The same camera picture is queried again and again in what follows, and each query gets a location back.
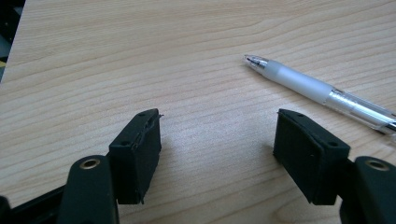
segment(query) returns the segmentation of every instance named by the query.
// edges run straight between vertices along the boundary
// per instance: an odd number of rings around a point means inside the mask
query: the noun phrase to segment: pen grip
[[[386,108],[339,90],[332,90],[324,104],[381,133],[396,134],[396,115]]]
[[[262,75],[301,95],[323,104],[333,86],[303,73],[297,72],[282,63],[269,61]]]

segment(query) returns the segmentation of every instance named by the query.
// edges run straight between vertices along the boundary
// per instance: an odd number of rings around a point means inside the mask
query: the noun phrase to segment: black object
[[[0,197],[0,223],[119,223],[119,203],[142,203],[161,151],[160,114],[137,114],[106,156],[76,161],[67,183],[13,209]]]
[[[313,204],[343,203],[344,224],[396,223],[396,167],[372,157],[347,156],[350,147],[307,116],[278,112],[274,155]]]
[[[24,2],[24,0],[0,0],[0,35],[10,44],[14,41],[21,18],[14,7],[23,7]]]

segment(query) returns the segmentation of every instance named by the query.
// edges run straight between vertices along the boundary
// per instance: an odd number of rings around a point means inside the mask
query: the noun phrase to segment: clamp jaw
[[[373,157],[352,162],[349,150],[307,116],[279,110],[274,155],[310,203],[334,205],[339,195],[344,224],[396,223],[396,167]]]
[[[143,203],[161,151],[158,109],[137,114],[106,156],[76,161],[65,186],[13,209],[0,197],[0,223],[119,223],[118,204]]]

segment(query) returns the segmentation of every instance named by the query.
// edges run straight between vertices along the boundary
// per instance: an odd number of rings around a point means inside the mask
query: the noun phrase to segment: pen
[[[396,142],[396,115],[334,86],[297,72],[282,63],[259,56],[245,55],[245,63],[264,77],[301,95],[353,118]]]

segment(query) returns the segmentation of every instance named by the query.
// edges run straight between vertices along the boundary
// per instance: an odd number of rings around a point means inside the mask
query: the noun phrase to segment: black clamp
[[[310,203],[333,205],[339,195],[344,224],[396,223],[396,167],[373,157],[352,162],[349,150],[307,116],[279,110],[274,155]]]
[[[161,151],[158,109],[137,114],[106,156],[76,161],[65,186],[13,209],[0,197],[0,223],[119,223],[118,204],[143,203]]]

